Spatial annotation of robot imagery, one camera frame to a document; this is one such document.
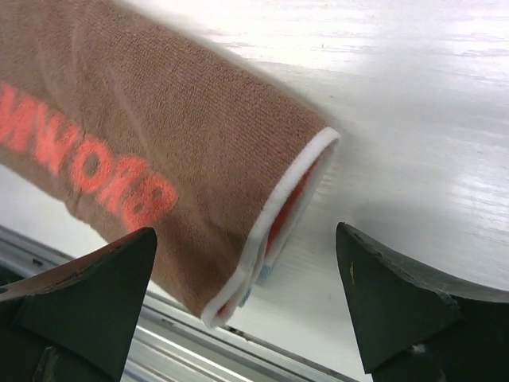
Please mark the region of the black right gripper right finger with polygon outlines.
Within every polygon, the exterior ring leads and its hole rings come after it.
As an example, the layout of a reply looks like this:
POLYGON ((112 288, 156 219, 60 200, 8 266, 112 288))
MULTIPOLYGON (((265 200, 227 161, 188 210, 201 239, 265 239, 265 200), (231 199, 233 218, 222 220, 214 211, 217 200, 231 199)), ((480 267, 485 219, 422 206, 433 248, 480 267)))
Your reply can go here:
POLYGON ((508 293, 336 227, 336 257, 365 373, 375 381, 506 381, 508 293))

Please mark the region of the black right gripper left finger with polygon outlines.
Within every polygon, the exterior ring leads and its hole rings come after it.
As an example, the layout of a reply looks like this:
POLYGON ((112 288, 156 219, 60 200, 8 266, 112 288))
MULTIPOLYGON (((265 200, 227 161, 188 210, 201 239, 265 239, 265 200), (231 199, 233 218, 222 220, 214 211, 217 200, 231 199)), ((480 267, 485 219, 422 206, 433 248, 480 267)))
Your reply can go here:
POLYGON ((1 230, 1 379, 119 381, 153 268, 141 228, 53 266, 52 250, 1 230))

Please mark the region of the brown orange bear towel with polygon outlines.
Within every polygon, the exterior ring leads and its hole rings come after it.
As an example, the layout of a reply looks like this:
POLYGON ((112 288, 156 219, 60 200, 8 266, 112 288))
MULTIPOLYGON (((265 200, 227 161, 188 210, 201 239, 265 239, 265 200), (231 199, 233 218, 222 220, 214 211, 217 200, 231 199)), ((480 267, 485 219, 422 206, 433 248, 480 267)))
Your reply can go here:
POLYGON ((1 4, 1 163, 107 241, 154 228, 154 282, 209 327, 278 257, 339 140, 120 2, 1 4))

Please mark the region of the aluminium mounting rail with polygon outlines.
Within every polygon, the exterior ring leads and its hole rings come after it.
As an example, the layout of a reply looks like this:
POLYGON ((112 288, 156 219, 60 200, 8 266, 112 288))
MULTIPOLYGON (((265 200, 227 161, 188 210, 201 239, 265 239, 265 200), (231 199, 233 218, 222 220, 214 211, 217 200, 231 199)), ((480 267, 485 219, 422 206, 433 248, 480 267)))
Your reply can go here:
POLYGON ((346 381, 348 377, 227 327, 208 331, 147 292, 124 381, 346 381))

